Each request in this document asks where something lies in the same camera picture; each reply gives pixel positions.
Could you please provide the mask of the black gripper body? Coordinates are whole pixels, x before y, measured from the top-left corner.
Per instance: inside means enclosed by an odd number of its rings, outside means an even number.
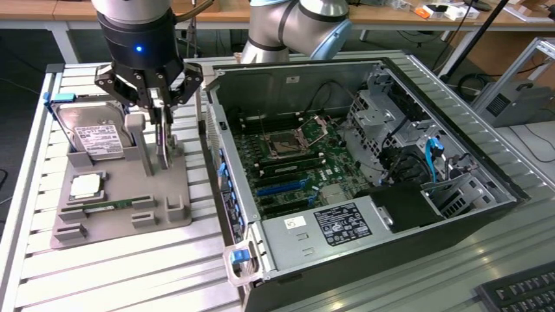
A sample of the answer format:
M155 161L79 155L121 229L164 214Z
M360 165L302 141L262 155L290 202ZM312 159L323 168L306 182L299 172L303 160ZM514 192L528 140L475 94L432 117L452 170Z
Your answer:
M171 85L184 69L178 53L175 15L164 13L148 23L127 24L99 13L97 21L115 74L133 82L133 73L141 73L148 88L156 83Z

